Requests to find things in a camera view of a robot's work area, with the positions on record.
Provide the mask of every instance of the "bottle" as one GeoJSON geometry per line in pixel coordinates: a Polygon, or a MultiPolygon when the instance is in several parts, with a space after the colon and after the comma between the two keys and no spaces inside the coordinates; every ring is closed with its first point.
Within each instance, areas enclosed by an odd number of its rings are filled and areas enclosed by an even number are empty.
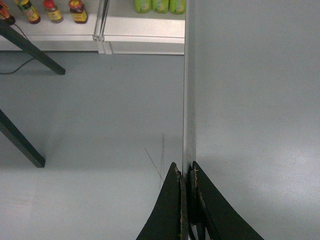
{"type": "Polygon", "coordinates": [[[69,7],[76,24],[85,24],[88,21],[88,14],[81,0],[70,0],[69,7]]]}
{"type": "Polygon", "coordinates": [[[29,23],[37,24],[40,22],[41,18],[37,13],[37,10],[29,0],[20,1],[19,6],[21,11],[24,13],[26,18],[28,19],[29,23]]]}
{"type": "Polygon", "coordinates": [[[152,0],[152,9],[156,13],[165,14],[168,12],[169,0],[152,0]]]}
{"type": "Polygon", "coordinates": [[[14,0],[14,2],[16,4],[16,6],[20,9],[20,11],[23,12],[23,10],[20,7],[19,0],[14,0]]]}
{"type": "Polygon", "coordinates": [[[144,14],[151,10],[152,0],[134,0],[135,11],[138,14],[144,14]]]}
{"type": "Polygon", "coordinates": [[[6,24],[15,24],[16,19],[14,16],[11,15],[8,9],[8,6],[5,5],[2,1],[0,1],[0,19],[4,21],[6,24]]]}
{"type": "Polygon", "coordinates": [[[186,0],[170,0],[170,12],[184,14],[186,12],[186,0]]]}
{"type": "Polygon", "coordinates": [[[58,24],[64,20],[60,13],[60,10],[53,0],[44,0],[43,5],[52,23],[58,24]]]}

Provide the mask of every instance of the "green bottle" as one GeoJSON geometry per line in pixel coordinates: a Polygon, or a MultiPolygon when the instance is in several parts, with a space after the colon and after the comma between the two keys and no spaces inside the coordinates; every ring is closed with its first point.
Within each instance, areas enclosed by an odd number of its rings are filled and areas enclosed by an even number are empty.
{"type": "Polygon", "coordinates": [[[138,14],[144,14],[151,10],[152,0],[134,0],[135,11],[138,14]]]}
{"type": "Polygon", "coordinates": [[[152,0],[152,9],[156,13],[165,14],[168,12],[169,0],[152,0]]]}
{"type": "Polygon", "coordinates": [[[184,14],[186,12],[186,0],[170,0],[170,12],[184,14]]]}

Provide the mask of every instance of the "white shelf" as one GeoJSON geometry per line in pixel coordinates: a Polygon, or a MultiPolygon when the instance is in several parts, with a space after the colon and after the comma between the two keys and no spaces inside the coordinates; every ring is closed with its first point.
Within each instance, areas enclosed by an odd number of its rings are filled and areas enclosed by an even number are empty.
{"type": "Polygon", "coordinates": [[[109,0],[103,40],[112,53],[184,54],[186,15],[136,13],[133,0],[109,0]]]}
{"type": "MultiPolygon", "coordinates": [[[[6,0],[9,11],[16,19],[16,24],[23,30],[29,40],[41,50],[46,51],[97,51],[94,35],[97,25],[100,0],[83,0],[88,13],[85,24],[74,22],[67,0],[55,0],[64,20],[61,23],[52,23],[44,9],[43,0],[32,0],[38,11],[41,21],[30,24],[13,0],[6,0]]],[[[0,36],[0,50],[18,50],[19,48],[0,36]]]]}

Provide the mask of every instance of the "black cable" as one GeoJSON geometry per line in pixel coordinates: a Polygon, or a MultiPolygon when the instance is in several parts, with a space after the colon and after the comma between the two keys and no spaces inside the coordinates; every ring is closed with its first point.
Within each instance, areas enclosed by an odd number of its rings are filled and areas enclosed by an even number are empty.
{"type": "Polygon", "coordinates": [[[11,71],[11,72],[0,72],[0,75],[10,75],[10,74],[14,74],[15,72],[17,72],[20,68],[22,68],[24,65],[26,65],[27,63],[31,62],[32,60],[34,60],[35,58],[31,58],[28,61],[26,61],[25,63],[23,63],[20,67],[18,67],[16,70],[11,71]]]}
{"type": "MultiPolygon", "coordinates": [[[[5,15],[3,15],[1,12],[0,12],[0,14],[5,18],[5,19],[8,19],[8,18],[6,18],[6,16],[5,15]]],[[[27,36],[25,35],[25,33],[24,33],[24,31],[22,31],[22,29],[17,25],[17,24],[13,24],[13,25],[15,25],[20,31],[21,31],[21,33],[23,34],[23,36],[25,37],[25,39],[27,39],[29,42],[30,42],[30,40],[27,38],[27,36]]],[[[11,72],[0,72],[0,75],[10,75],[10,74],[14,74],[15,72],[17,72],[20,68],[22,68],[24,65],[26,65],[27,63],[29,63],[29,62],[31,62],[32,60],[34,60],[35,58],[33,57],[33,58],[31,58],[31,59],[29,59],[28,61],[26,61],[25,63],[23,63],[21,66],[19,66],[16,70],[14,70],[14,71],[11,71],[11,72]]]]}

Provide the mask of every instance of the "black table leg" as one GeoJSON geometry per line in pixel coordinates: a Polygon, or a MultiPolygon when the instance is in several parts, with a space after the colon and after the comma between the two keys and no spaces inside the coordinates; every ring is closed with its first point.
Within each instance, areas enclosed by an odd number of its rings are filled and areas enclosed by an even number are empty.
{"type": "Polygon", "coordinates": [[[2,132],[37,168],[44,168],[46,160],[16,128],[0,109],[0,132],[2,132]]]}
{"type": "Polygon", "coordinates": [[[21,36],[16,30],[10,27],[8,24],[0,21],[0,35],[8,39],[17,47],[21,48],[26,53],[30,54],[40,63],[46,65],[52,71],[57,73],[58,75],[64,75],[66,70],[61,67],[58,63],[53,61],[50,57],[48,57],[45,53],[43,53],[39,48],[33,45],[30,41],[21,36]]]}

